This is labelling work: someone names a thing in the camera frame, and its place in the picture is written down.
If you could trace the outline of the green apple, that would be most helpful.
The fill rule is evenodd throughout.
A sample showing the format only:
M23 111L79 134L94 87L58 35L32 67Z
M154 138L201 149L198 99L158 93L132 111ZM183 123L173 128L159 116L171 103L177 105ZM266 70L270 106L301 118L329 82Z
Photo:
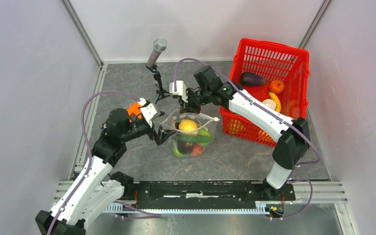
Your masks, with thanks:
M185 154L181 153L181 152L178 150L177 146L175 146L175 145L173 145L172 152L173 152L173 154L174 154L176 157L178 157L178 158L183 158L183 157L185 157Z
M205 140L203 142L199 142L198 145L200 146L206 146L208 145L211 140L212 140L212 136L211 134L209 133L209 131L206 129L206 128L201 128L199 131L198 131L198 136L202 136L202 139Z

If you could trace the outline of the yellow lemon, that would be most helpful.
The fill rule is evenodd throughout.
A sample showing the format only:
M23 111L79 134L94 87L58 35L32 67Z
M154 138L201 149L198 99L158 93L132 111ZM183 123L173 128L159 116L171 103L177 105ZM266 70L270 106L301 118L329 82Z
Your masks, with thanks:
M178 130L182 131L182 134L196 136L198 135L198 125L193 120L184 119L179 122Z

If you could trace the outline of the green chili pepper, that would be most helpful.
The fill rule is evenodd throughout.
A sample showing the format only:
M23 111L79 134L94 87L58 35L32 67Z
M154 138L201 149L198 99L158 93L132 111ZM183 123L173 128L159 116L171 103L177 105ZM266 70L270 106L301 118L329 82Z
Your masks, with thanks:
M202 135L197 135L197 136L180 135L180 136L176 136L175 140L190 142L190 143L209 143L212 140L212 138L209 136L202 136Z

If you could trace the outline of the clear dotted zip bag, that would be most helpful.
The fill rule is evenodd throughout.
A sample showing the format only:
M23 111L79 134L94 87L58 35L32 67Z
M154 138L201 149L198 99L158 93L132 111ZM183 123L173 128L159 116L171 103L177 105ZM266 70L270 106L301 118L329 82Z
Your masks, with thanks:
M175 131L170 137L173 154L178 158L199 157L213 141L220 118L204 113L180 113L173 111L160 125Z

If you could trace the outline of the red apple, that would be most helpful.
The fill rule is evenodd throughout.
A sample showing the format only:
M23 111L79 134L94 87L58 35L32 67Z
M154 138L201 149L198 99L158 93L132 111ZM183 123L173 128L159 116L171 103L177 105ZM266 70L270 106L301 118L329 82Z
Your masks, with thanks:
M200 156L202 155L204 151L204 148L200 145L195 145L192 149L192 152L190 153L191 156L193 157L197 157L197 156Z

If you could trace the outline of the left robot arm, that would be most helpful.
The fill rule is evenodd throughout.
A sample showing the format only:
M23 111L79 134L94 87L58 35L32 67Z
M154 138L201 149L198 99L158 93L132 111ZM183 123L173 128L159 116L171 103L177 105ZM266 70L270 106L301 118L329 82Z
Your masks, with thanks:
M117 172L97 193L100 181L115 167L127 150L126 142L147 135L161 145L174 131L154 129L154 119L165 113L149 104L130 115L123 108L114 109L102 124L91 157L65 195L50 211L40 211L35 221L43 235L84 235L95 219L116 199L134 194L132 177Z

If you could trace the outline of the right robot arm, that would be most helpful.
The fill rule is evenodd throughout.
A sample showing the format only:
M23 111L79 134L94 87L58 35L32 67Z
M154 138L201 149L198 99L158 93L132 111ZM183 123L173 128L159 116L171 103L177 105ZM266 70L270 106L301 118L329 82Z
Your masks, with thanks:
M184 81L177 79L169 84L170 93L179 99L180 111L198 114L202 106L212 103L240 115L267 133L276 143L272 154L275 162L264 180L263 194L270 200L277 199L310 147L307 121L268 108L233 81L223 82L211 66L201 67L194 77L198 84L196 89L187 88Z

